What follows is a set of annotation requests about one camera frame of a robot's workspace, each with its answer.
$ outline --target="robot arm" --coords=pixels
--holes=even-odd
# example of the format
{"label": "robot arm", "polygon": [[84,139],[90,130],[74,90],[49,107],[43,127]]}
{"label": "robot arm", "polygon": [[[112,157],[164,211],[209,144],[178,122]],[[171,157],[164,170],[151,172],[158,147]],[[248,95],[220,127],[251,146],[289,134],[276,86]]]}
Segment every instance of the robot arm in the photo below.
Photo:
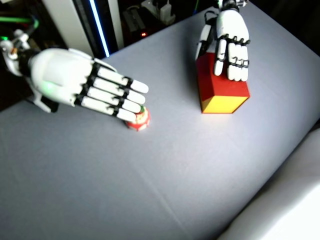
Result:
{"label": "robot arm", "polygon": [[[248,79],[249,32],[239,13],[239,7],[245,7],[247,3],[248,0],[218,0],[216,7],[220,12],[208,11],[205,14],[205,26],[200,36],[196,59],[207,52],[214,39],[216,59],[212,68],[216,76],[221,75],[224,62],[227,61],[227,76],[230,80]],[[215,17],[208,19],[209,13]]]}
{"label": "robot arm", "polygon": [[[148,92],[147,85],[79,50],[49,48],[37,52],[30,49],[28,35],[17,30],[15,36],[12,42],[0,42],[2,55],[13,74],[26,77],[34,93],[33,102],[42,110],[50,113],[58,104],[78,105],[125,121],[136,120],[135,113],[146,101],[142,94]],[[23,49],[19,55],[17,41]]]}

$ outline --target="red and yellow box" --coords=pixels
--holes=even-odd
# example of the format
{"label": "red and yellow box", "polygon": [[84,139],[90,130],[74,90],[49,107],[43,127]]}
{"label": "red and yellow box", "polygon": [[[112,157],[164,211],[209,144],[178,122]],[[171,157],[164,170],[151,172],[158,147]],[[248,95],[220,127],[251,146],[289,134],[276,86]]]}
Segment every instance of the red and yellow box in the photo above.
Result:
{"label": "red and yellow box", "polygon": [[214,64],[214,53],[207,52],[196,61],[202,113],[232,114],[250,98],[248,85],[229,80],[226,68],[220,76],[214,75]]}

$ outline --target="table surface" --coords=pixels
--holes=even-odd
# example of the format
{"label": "table surface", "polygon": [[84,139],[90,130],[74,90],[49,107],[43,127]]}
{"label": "table surface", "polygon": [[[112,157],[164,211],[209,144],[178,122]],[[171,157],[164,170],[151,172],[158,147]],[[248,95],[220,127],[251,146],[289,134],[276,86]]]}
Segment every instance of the table surface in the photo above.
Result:
{"label": "table surface", "polygon": [[320,58],[253,4],[251,98],[201,114],[204,13],[106,61],[149,85],[143,132],[81,107],[0,114],[1,240],[212,239],[320,117]]}

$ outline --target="robotic hand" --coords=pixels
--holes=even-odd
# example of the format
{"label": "robotic hand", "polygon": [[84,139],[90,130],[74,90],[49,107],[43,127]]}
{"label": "robotic hand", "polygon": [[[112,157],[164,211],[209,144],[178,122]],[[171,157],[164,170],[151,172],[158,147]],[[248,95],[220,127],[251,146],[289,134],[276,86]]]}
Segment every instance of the robotic hand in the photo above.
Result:
{"label": "robotic hand", "polygon": [[134,122],[146,101],[146,84],[123,76],[109,64],[75,49],[30,49],[29,36],[16,30],[13,41],[0,42],[7,68],[25,76],[33,103],[56,112],[58,104],[76,105]]}
{"label": "robotic hand", "polygon": [[[202,30],[195,59],[204,55],[213,42],[215,47],[215,64],[213,73],[220,76],[227,59],[227,76],[230,80],[248,80],[248,49],[250,43],[246,23],[239,13],[239,7],[245,7],[248,0],[216,0],[216,8],[220,13],[205,13],[205,26]],[[208,19],[207,14],[215,17]]]}

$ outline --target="blue light strip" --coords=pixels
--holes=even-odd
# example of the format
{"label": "blue light strip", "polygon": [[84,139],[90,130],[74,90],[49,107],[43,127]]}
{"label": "blue light strip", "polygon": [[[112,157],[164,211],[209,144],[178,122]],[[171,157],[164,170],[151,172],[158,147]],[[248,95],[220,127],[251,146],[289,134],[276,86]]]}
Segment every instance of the blue light strip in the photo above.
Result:
{"label": "blue light strip", "polygon": [[105,39],[105,36],[104,36],[104,31],[102,31],[102,27],[101,27],[99,15],[98,15],[98,12],[97,12],[95,0],[89,0],[89,1],[90,1],[90,5],[91,5],[91,8],[92,8],[92,12],[93,12],[93,16],[94,16],[94,19],[95,19],[96,26],[98,27],[98,31],[99,31],[99,35],[100,35],[101,42],[102,42],[102,45],[103,45],[103,49],[104,49],[106,57],[108,58],[108,57],[110,57],[110,54],[109,54],[108,47],[107,47],[107,42],[106,42],[106,39]]}

